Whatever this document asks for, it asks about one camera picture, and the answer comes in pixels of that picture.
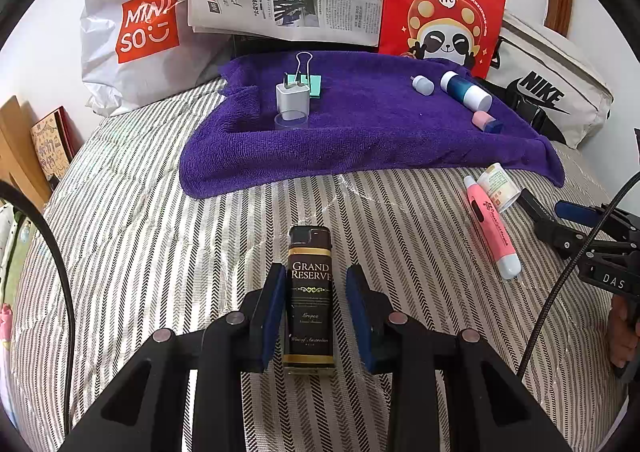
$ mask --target white bag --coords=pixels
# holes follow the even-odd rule
[[[604,124],[613,102],[602,77],[571,41],[506,11],[486,79],[542,107],[572,149]]]
[[[186,0],[84,0],[80,24],[88,105],[103,116],[195,86],[229,38],[195,34]]]

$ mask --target striped bedsheet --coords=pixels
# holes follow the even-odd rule
[[[46,218],[68,268],[77,317],[72,411],[78,421],[157,328],[206,327],[286,262],[288,230],[322,224],[334,241],[334,378],[288,377],[280,348],[268,372],[242,377],[246,445],[257,451],[385,449],[390,377],[361,366],[344,295],[360,263],[374,289],[430,329],[478,329],[515,369],[536,315],[562,270],[519,206],[504,222],[523,265],[502,281],[471,220],[463,176],[479,169],[353,172],[290,179],[204,201],[180,189],[178,159],[222,97],[221,80],[106,119],[56,189]],[[606,201],[580,155],[558,146],[566,185],[510,172],[551,208]],[[610,295],[574,275],[551,310],[526,385],[575,451],[591,452],[623,402],[605,340]],[[11,368],[18,424],[36,452],[62,442],[66,324],[55,267],[40,236],[17,294]],[[190,450],[194,379],[184,418]],[[442,381],[438,379],[442,392]],[[440,397],[443,450],[446,406]]]

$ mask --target clear plastic cup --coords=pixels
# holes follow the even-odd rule
[[[309,117],[304,111],[284,111],[276,115],[274,123],[276,131],[306,129],[309,127]]]

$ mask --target blue gripper pad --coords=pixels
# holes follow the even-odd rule
[[[357,276],[362,273],[362,269],[358,267],[349,267],[347,270],[346,294],[349,310],[351,311],[351,321],[356,333],[358,342],[358,351],[360,359],[367,368],[372,372],[374,361],[371,349],[371,326],[369,317],[365,311],[364,300],[358,288]]]
[[[280,319],[282,318],[282,310],[284,309],[285,300],[285,284],[287,282],[287,269],[279,266],[277,271],[276,286],[271,295],[271,302],[264,320],[262,331],[262,367],[264,369],[269,365],[269,361],[273,356],[276,347],[276,340],[280,332]]]
[[[600,214],[595,210],[583,205],[569,203],[568,201],[558,201],[554,211],[559,218],[567,219],[586,227],[594,227],[600,220]]]

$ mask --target book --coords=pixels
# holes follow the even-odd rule
[[[447,58],[486,77],[506,0],[385,0],[380,54]]]
[[[51,190],[55,190],[76,154],[63,107],[50,112],[31,128],[31,140]]]

